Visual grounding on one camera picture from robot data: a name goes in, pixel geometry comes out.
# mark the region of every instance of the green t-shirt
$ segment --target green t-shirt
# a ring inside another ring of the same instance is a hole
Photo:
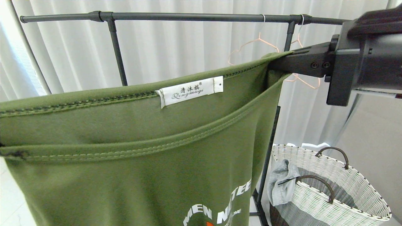
[[[245,226],[287,76],[268,64],[287,54],[0,103],[0,153],[40,226]],[[161,108],[156,90],[195,81]]]

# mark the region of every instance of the robotic arm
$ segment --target robotic arm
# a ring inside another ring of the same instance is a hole
[[[297,49],[270,67],[325,76],[328,105],[347,106],[354,89],[402,90],[402,4],[344,22],[330,42]]]

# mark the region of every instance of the clothes hanger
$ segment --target clothes hanger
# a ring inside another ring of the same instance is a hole
[[[300,26],[300,28],[299,28],[299,31],[298,31],[298,33],[297,33],[297,39],[294,40],[293,42],[291,42],[291,44],[297,42],[297,43],[299,43],[300,47],[303,48],[303,45],[302,45],[302,43],[301,43],[301,41],[300,41],[300,30],[302,29],[302,27],[303,27],[303,25],[304,25],[304,15],[301,14],[301,16],[302,16],[302,21],[301,21],[301,26]],[[294,81],[296,81],[296,80],[300,80],[302,83],[304,83],[304,84],[310,86],[310,87],[313,88],[313,89],[318,89],[318,88],[320,87],[320,85],[321,85],[321,80],[320,80],[320,78],[317,78],[317,79],[318,79],[318,86],[317,86],[317,87],[314,87],[314,86],[308,84],[307,82],[305,82],[303,79],[301,79],[301,78],[299,77],[299,74],[293,73],[292,75],[295,76],[295,79],[293,79],[293,80],[285,79],[285,81],[287,81],[287,82],[294,82]]]
[[[276,47],[276,46],[272,45],[271,43],[269,43],[269,42],[267,42],[267,41],[261,39],[261,31],[262,31],[262,29],[263,29],[263,27],[264,27],[264,25],[265,25],[265,15],[264,15],[264,14],[261,14],[261,15],[264,17],[264,24],[262,25],[262,27],[261,27],[261,29],[260,29],[260,32],[258,33],[258,38],[255,39],[255,40],[246,42],[245,44],[243,44],[242,46],[240,46],[239,49],[236,49],[236,50],[234,50],[233,52],[231,52],[230,55],[229,55],[229,58],[228,58],[228,63],[229,63],[230,65],[234,66],[234,64],[232,64],[232,63],[230,62],[230,57],[232,56],[232,54],[240,52],[244,46],[246,46],[246,45],[248,45],[248,44],[250,44],[250,43],[256,42],[256,41],[261,41],[261,42],[263,42],[263,43],[265,43],[265,44],[267,44],[267,45],[269,45],[269,46],[274,47],[274,48],[276,49],[277,53],[279,53],[278,47]]]

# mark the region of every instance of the brown basket handle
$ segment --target brown basket handle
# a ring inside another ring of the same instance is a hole
[[[339,151],[340,153],[342,153],[343,157],[345,158],[345,162],[346,162],[344,168],[345,168],[345,169],[349,169],[349,159],[348,159],[348,157],[346,156],[345,152],[342,151],[342,149],[340,149],[340,148],[336,148],[336,147],[325,147],[325,148],[321,149],[321,150],[316,154],[316,157],[320,157],[320,156],[322,155],[322,152],[325,151],[325,150],[327,150],[327,149],[335,149],[335,150]]]
[[[335,199],[334,190],[331,188],[331,186],[330,186],[326,181],[324,181],[322,178],[320,178],[320,177],[318,177],[318,176],[315,176],[315,175],[305,175],[305,176],[297,177],[296,183],[297,183],[298,181],[301,181],[303,178],[313,178],[313,179],[319,180],[319,181],[321,181],[323,184],[325,184],[325,186],[327,186],[329,192],[331,193],[330,196],[329,196],[329,199],[328,199],[328,203],[329,203],[329,204],[333,204],[333,203],[334,203],[334,199]]]

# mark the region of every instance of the wall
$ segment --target wall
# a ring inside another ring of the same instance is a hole
[[[337,147],[402,219],[402,100],[362,96]],[[332,157],[342,159],[333,152]]]

